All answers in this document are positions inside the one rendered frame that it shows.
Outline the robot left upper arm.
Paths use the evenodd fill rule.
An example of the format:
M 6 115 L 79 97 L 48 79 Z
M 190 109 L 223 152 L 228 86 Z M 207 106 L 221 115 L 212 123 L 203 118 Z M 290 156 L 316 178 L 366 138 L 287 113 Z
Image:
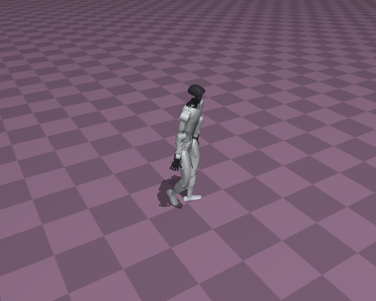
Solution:
M 203 100 L 201 100 L 201 105 L 202 105 L 202 107 L 203 107 L 203 105 L 204 105 L 204 101 L 203 101 Z M 201 112 L 201 113 L 202 113 L 202 112 Z M 203 121 L 203 118 L 200 117 L 199 122 L 198 122 L 198 125 L 200 125 L 200 124 L 202 123 L 202 121 Z

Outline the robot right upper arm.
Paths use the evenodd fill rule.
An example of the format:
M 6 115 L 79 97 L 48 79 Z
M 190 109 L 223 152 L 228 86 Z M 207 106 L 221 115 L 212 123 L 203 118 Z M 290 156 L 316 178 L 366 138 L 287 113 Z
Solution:
M 181 135 L 182 140 L 186 139 L 186 134 L 184 133 L 184 131 L 190 118 L 191 118 L 191 113 L 188 110 L 183 111 L 179 117 L 179 126 L 177 129 L 177 134 Z

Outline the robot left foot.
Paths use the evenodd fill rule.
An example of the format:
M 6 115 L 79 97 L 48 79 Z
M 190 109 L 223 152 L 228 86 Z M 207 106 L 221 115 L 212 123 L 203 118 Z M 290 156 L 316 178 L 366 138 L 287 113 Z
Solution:
M 187 196 L 184 196 L 183 197 L 183 201 L 190 201 L 190 200 L 196 200 L 196 199 L 200 199 L 202 196 L 201 195 L 192 195 L 191 198 L 188 198 Z

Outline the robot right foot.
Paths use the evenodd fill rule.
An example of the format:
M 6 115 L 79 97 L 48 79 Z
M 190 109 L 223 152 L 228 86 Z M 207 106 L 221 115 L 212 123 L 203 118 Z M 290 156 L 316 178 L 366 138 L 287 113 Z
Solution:
M 173 190 L 172 189 L 168 189 L 167 190 L 167 194 L 169 195 L 169 198 L 170 198 L 170 201 L 171 201 L 171 203 L 175 206 L 175 205 L 178 205 L 178 200 L 177 200 L 177 197 L 176 197 L 176 195 L 174 196 L 174 194 L 173 194 L 173 196 L 171 195 L 171 192 L 172 192 Z

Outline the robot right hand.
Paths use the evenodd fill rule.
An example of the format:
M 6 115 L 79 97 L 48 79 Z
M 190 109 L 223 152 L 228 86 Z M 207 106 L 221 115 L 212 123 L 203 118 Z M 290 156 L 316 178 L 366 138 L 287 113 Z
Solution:
M 176 155 L 176 154 L 175 154 L 175 155 Z M 175 156 L 174 156 L 174 161 L 172 162 L 172 165 L 171 165 L 170 169 L 172 169 L 172 170 L 174 170 L 174 171 L 176 171 L 176 169 L 177 169 L 177 171 L 178 171 L 178 170 L 179 170 L 179 166 L 180 166 L 180 168 L 182 169 L 182 166 L 181 166 L 181 164 L 180 164 L 181 157 L 182 157 L 182 156 L 180 156 L 180 159 L 175 159 Z M 172 168 L 172 166 L 173 166 L 173 168 Z M 174 168 L 175 168 L 175 169 L 174 169 Z

